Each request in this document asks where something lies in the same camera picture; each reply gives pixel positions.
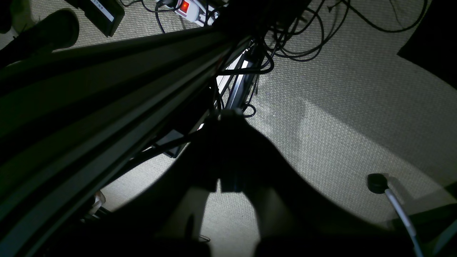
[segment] beige carpet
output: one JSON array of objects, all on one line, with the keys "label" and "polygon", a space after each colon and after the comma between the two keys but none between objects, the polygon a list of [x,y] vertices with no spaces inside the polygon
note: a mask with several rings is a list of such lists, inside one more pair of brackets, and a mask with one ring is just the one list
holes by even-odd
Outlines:
[{"label": "beige carpet", "polygon": [[[374,23],[399,27],[388,0],[352,2]],[[153,6],[152,0],[146,3]],[[393,3],[404,26],[416,19],[422,5],[421,0]],[[314,1],[311,7],[318,4]],[[70,7],[63,0],[34,0],[33,19]],[[343,8],[332,13],[322,10],[326,33],[336,11],[341,19]],[[154,16],[140,4],[126,8],[113,38],[104,37],[80,10],[75,11],[81,29],[74,47],[159,33]],[[182,29],[176,15],[160,17],[166,31]],[[292,40],[290,49],[317,44],[317,24],[309,31]],[[249,119],[322,194],[382,226],[395,215],[383,195],[367,190],[370,173],[388,174],[411,214],[456,202],[443,187],[457,181],[457,91],[396,55],[412,33],[378,32],[349,13],[317,59],[307,63],[275,59],[274,71],[260,77],[259,94],[252,101],[257,114]],[[5,35],[0,39],[4,43]],[[115,210],[134,198],[172,162],[158,156],[104,188],[105,207]],[[251,256],[259,240],[252,206],[235,193],[210,195],[201,233],[211,238],[215,257]]]}]

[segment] black object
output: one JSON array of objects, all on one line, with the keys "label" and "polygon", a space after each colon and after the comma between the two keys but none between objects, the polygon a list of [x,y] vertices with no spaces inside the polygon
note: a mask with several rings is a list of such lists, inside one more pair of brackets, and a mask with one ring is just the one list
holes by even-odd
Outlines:
[{"label": "black object", "polygon": [[457,89],[455,10],[457,1],[433,0],[413,36],[398,55]]},{"label": "black object", "polygon": [[380,173],[368,175],[367,186],[371,192],[378,194],[383,194],[389,188],[386,177]]},{"label": "black object", "polygon": [[0,33],[7,33],[11,29],[12,17],[10,6],[13,0],[0,1]]},{"label": "black object", "polygon": [[[230,156],[246,141],[252,143],[251,158],[218,158]],[[406,237],[370,225],[320,195],[234,110],[210,115],[158,181],[100,222],[58,238],[49,256],[118,256],[126,250],[137,256],[150,249],[183,256],[184,242],[196,246],[187,239],[198,239],[205,203],[218,179],[222,192],[243,192],[254,206],[262,240],[256,256],[297,252],[366,256],[375,248],[370,256],[413,256]],[[161,235],[177,239],[164,241]],[[91,248],[101,239],[115,247]],[[331,247],[322,248],[324,244]],[[182,250],[186,255],[208,256],[204,246]]]},{"label": "black object", "polygon": [[66,0],[85,16],[107,37],[112,37],[125,15],[124,8],[113,0]]},{"label": "black object", "polygon": [[78,19],[72,11],[54,12],[0,50],[0,68],[36,54],[71,47],[78,39],[79,31]]}]

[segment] black cable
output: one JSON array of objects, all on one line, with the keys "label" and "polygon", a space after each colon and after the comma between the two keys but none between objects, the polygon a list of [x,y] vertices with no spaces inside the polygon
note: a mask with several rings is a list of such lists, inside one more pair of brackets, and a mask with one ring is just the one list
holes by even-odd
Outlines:
[{"label": "black cable", "polygon": [[390,3],[390,5],[392,6],[393,14],[395,15],[395,19],[397,20],[397,23],[400,25],[400,27],[403,28],[403,25],[401,25],[401,23],[400,23],[400,21],[399,21],[399,17],[398,17],[398,15],[397,15],[397,10],[395,10],[395,6],[393,5],[392,0],[389,0],[389,3]]},{"label": "black cable", "polygon": [[119,0],[119,1],[121,2],[121,5],[123,5],[124,7],[129,7],[129,6],[133,5],[134,3],[139,3],[139,2],[141,2],[141,1],[143,1],[143,0],[135,0],[135,1],[132,1],[132,2],[130,2],[130,3],[128,3],[128,4],[124,4],[124,3],[122,2],[122,0]]},{"label": "black cable", "polygon": [[348,15],[348,13],[349,13],[349,7],[346,8],[346,11],[345,11],[345,13],[343,15],[343,19],[341,20],[340,24],[335,29],[335,31],[333,31],[333,33],[328,35],[321,44],[319,44],[318,46],[314,47],[313,49],[305,51],[302,54],[293,55],[293,56],[292,55],[287,55],[287,54],[275,54],[275,55],[279,56],[279,57],[283,57],[283,58],[300,58],[300,57],[304,57],[306,55],[309,55],[311,53],[314,53],[315,51],[318,51],[320,48],[322,48],[338,32],[338,30],[341,28],[341,26],[343,25],[344,21],[346,20],[346,17]]},{"label": "black cable", "polygon": [[291,59],[291,60],[293,60],[293,61],[297,61],[297,62],[308,62],[308,61],[313,60],[314,58],[316,58],[316,57],[319,55],[320,51],[322,50],[323,45],[325,44],[325,43],[324,43],[324,41],[325,41],[324,24],[323,24],[323,22],[322,22],[322,19],[320,18],[319,14],[317,14],[317,12],[315,12],[315,11],[313,11],[313,10],[311,10],[311,9],[308,9],[308,8],[307,8],[306,10],[309,11],[309,12],[311,12],[311,13],[313,13],[314,15],[316,15],[316,17],[317,17],[317,19],[318,19],[318,21],[319,21],[320,30],[321,30],[321,43],[319,44],[319,48],[318,48],[318,50],[317,50],[317,53],[316,53],[313,57],[311,57],[311,58],[309,58],[309,59],[296,59],[296,58],[294,58],[294,57],[290,57],[289,55],[287,55],[287,54],[284,52],[284,49],[281,49],[281,52],[282,52],[285,56],[287,56],[289,59]]},{"label": "black cable", "polygon": [[126,165],[124,165],[124,167],[122,167],[120,169],[120,171],[118,173],[122,173],[122,175],[124,173],[126,173],[127,171],[135,168],[136,166],[142,164],[143,162],[149,160],[149,159],[152,159],[170,149],[173,149],[177,146],[180,146],[180,145],[183,145],[183,144],[186,144],[190,141],[192,141],[195,136],[197,136],[198,134],[200,133],[200,131],[196,131],[194,133],[191,133],[191,134],[188,134],[188,135],[185,135],[184,137],[181,137],[181,138],[178,138],[176,140],[173,140],[173,141],[170,141],[168,143],[165,143],[163,145],[160,145],[156,148],[150,148],[148,150],[145,150],[143,152],[140,152],[138,153],[133,159],[129,160],[127,162]]},{"label": "black cable", "polygon": [[204,240],[203,241],[204,243],[209,243],[211,241],[211,239],[209,237],[204,236],[204,235],[200,235],[200,238]]},{"label": "black cable", "polygon": [[403,28],[403,29],[398,29],[398,30],[387,30],[387,29],[383,29],[381,27],[378,27],[377,25],[375,25],[373,22],[371,22],[370,20],[368,20],[367,18],[365,18],[365,16],[363,16],[359,11],[357,11],[354,7],[351,6],[351,4],[349,3],[350,1],[346,1],[346,0],[341,0],[341,2],[343,4],[345,4],[349,9],[351,9],[351,11],[353,11],[355,14],[357,14],[362,20],[364,20],[364,22],[366,22],[368,25],[372,26],[373,28],[379,30],[379,31],[382,31],[382,32],[386,32],[386,33],[399,33],[399,32],[404,32],[404,31],[407,31],[413,27],[415,27],[417,24],[419,24],[420,20],[422,20],[422,18],[424,17],[424,14],[425,14],[425,11],[427,9],[427,0],[424,0],[424,5],[422,6],[422,11],[420,12],[419,14],[419,18],[417,18],[417,20],[410,26],[406,27],[406,28]]},{"label": "black cable", "polygon": [[151,9],[149,9],[148,7],[146,7],[146,5],[144,4],[144,0],[141,0],[140,2],[141,2],[141,4],[143,5],[143,7],[144,7],[148,12],[152,12],[152,13],[176,11],[177,9],[179,9],[179,6],[178,6],[178,7],[173,8],[173,9],[154,11],[154,10],[151,10]]},{"label": "black cable", "polygon": [[208,3],[208,0],[206,0],[206,11],[205,11],[205,24],[203,25],[204,27],[208,26],[208,19],[209,19],[209,16],[208,16],[208,12],[209,12],[209,3]]},{"label": "black cable", "polygon": [[258,82],[259,82],[259,76],[257,75],[256,78],[255,78],[254,85],[253,85],[253,87],[252,87],[251,96],[249,97],[248,102],[245,103],[244,106],[243,106],[243,108],[242,108],[243,113],[246,111],[246,109],[247,109],[248,107],[251,107],[252,110],[253,110],[254,112],[253,112],[252,114],[249,114],[249,115],[244,115],[244,114],[243,114],[243,117],[245,117],[245,118],[250,118],[250,117],[254,116],[255,113],[257,112],[256,108],[251,104],[251,100],[252,100],[252,96],[254,95],[254,92],[255,92],[255,90],[256,90],[256,88],[257,88]]},{"label": "black cable", "polygon": [[253,110],[254,112],[253,112],[252,114],[248,114],[248,115],[244,115],[244,114],[243,114],[243,117],[245,117],[245,118],[250,118],[250,117],[254,116],[254,115],[257,113],[256,108],[255,108],[252,104],[246,104],[245,107],[244,107],[243,112],[244,112],[248,107],[251,107],[252,110]]},{"label": "black cable", "polygon": [[159,25],[159,28],[160,30],[162,31],[163,34],[165,34],[165,30],[164,30],[164,27],[162,27],[162,23],[160,23],[160,19],[159,19],[159,13],[157,12],[159,10],[159,7],[162,7],[164,5],[164,3],[162,2],[162,0],[158,1],[156,4],[155,4],[155,19],[157,20],[157,24]]}]

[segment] metal frame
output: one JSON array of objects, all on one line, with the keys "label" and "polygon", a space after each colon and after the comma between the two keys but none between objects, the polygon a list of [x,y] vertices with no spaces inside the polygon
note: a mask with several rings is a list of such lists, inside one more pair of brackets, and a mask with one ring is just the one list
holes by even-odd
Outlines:
[{"label": "metal frame", "polygon": [[37,250],[247,42],[205,27],[2,70],[0,254]]}]

